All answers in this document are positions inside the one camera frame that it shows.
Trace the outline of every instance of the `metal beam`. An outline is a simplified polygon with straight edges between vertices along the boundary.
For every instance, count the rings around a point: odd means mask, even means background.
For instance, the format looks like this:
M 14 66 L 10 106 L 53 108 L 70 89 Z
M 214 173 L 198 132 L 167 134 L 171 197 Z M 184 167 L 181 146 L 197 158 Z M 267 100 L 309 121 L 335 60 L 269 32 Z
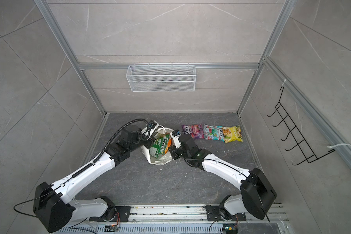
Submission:
M 255 87 L 255 84 L 257 82 L 257 80 L 259 79 L 260 73 L 262 71 L 262 63 L 265 57 L 269 56 L 274 48 L 274 45 L 276 44 L 279 36 L 281 35 L 281 32 L 283 30 L 283 28 L 285 27 L 285 24 L 291 14 L 292 9 L 295 6 L 297 0 L 286 0 L 285 3 L 283 4 L 280 16 L 277 19 L 276 25 L 273 28 L 272 34 L 269 37 L 269 40 L 267 42 L 267 45 L 265 46 L 264 52 L 261 55 L 259 64 L 260 67 L 259 69 L 256 71 L 256 73 L 253 75 L 253 77 L 251 78 L 251 81 L 246 89 L 246 92 L 243 95 L 243 98 L 241 100 L 241 103 L 239 104 L 237 113 L 238 115 L 242 114 L 242 111 L 244 109 L 244 107 L 246 106 L 246 103 L 252 93 L 253 88 Z
M 277 66 L 270 57 L 266 57 L 264 64 L 274 74 L 275 77 L 282 83 L 285 79 L 289 80 L 286 74 Z M 344 137 L 337 131 L 337 129 L 320 113 L 315 105 L 303 94 L 303 92 L 292 81 L 287 81 L 283 84 L 287 91 L 304 110 L 306 115 L 312 120 L 314 125 L 323 134 L 331 145 L 348 143 Z M 351 147 L 342 145 L 334 148 L 335 151 L 345 161 L 347 166 L 351 169 Z
M 79 63 L 82 70 L 87 69 L 127 69 L 132 65 L 190 65 L 197 69 L 257 69 L 257 63 Z
M 66 54 L 66 57 L 68 57 L 71 65 L 75 69 L 75 72 L 77 72 L 79 78 L 81 79 L 82 83 L 86 87 L 87 91 L 89 92 L 92 100 L 94 101 L 95 105 L 98 107 L 100 113 L 102 115 L 106 114 L 106 111 L 104 110 L 103 105 L 101 104 L 98 96 L 95 93 L 95 90 L 93 86 L 90 84 L 89 80 L 85 76 L 85 74 L 81 71 L 81 69 L 78 67 L 78 62 L 77 58 L 75 57 L 75 54 L 73 50 L 71 49 L 69 43 L 67 42 L 65 36 L 63 35 L 60 26 L 56 22 L 55 17 L 53 16 L 51 9 L 49 8 L 48 4 L 45 2 L 45 0 L 34 0 L 35 4 L 38 6 L 39 11 L 42 13 L 44 19 L 46 20 L 48 26 L 51 28 L 51 31 L 53 32 L 53 35 L 55 35 L 57 41 L 59 42 L 61 48 L 63 49 L 64 53 Z

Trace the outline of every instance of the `white zip tie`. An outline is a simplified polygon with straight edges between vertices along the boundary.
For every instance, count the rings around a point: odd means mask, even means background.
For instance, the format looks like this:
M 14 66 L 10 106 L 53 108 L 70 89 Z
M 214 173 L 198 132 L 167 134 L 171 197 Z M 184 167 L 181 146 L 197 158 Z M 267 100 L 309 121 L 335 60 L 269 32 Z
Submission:
M 348 146 L 351 146 L 351 144 L 340 143 L 340 144 L 330 145 L 330 146 L 327 146 L 327 147 L 328 147 L 329 149 L 332 149 L 332 148 L 335 148 L 335 147 L 340 146 L 340 145 L 348 145 Z
M 285 84 L 286 81 L 290 81 L 290 80 L 286 80 L 286 79 L 283 80 L 282 86 Z

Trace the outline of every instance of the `snack package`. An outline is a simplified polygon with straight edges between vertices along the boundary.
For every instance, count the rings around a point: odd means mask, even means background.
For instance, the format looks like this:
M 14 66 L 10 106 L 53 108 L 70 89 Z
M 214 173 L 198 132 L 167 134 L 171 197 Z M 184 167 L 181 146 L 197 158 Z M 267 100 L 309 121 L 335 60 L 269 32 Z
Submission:
M 203 126 L 201 124 L 182 125 L 183 131 L 194 139 L 204 139 Z
M 222 126 L 209 126 L 204 124 L 204 139 L 206 140 L 222 140 L 224 141 Z
M 168 152 L 168 148 L 171 144 L 170 134 L 160 134 L 150 147 L 150 156 L 155 158 L 163 156 Z
M 235 140 L 242 142 L 242 132 L 240 126 L 233 126 L 233 127 L 222 127 L 222 132 L 224 135 L 225 143 L 233 142 Z

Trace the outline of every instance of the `floor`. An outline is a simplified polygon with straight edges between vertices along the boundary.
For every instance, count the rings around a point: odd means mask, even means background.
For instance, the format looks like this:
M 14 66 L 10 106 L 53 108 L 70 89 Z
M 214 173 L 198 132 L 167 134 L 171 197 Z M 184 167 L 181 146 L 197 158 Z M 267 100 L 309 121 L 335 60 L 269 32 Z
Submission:
M 235 113 L 111 113 L 95 148 L 94 155 L 104 147 L 111 135 L 123 124 L 136 118 L 153 119 L 161 125 L 180 129 L 182 124 L 239 125 Z M 196 139 L 199 148 L 213 152 L 227 162 L 252 170 L 255 163 L 243 142 Z M 220 177 L 188 166 L 178 159 L 166 165 L 151 165 L 140 149 L 131 153 L 117 168 L 110 170 L 85 187 L 76 199 L 107 196 L 117 204 L 135 203 L 220 203 L 239 190 Z

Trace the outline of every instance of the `yellow candy bag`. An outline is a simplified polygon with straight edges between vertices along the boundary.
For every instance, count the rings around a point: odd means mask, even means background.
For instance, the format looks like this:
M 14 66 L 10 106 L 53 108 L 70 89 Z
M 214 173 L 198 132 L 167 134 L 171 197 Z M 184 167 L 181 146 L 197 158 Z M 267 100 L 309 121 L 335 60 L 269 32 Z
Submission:
M 222 127 L 222 132 L 224 135 L 225 143 L 233 142 L 235 140 L 243 142 L 242 140 L 242 132 L 240 126 L 233 126 L 233 127 Z

